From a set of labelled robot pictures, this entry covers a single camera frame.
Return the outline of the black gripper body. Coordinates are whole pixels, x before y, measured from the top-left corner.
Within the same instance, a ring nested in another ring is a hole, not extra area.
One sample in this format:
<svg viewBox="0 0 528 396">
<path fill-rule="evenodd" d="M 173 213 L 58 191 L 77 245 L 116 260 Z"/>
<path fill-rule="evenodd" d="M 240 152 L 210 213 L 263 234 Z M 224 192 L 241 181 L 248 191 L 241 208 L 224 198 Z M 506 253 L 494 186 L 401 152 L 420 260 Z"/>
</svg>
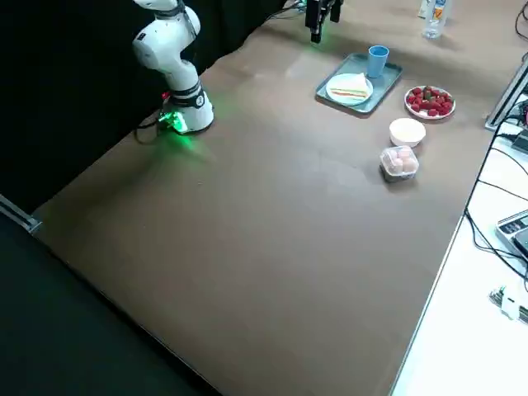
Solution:
<svg viewBox="0 0 528 396">
<path fill-rule="evenodd" d="M 305 24 L 319 25 L 331 8 L 332 0 L 307 0 Z"/>
</svg>

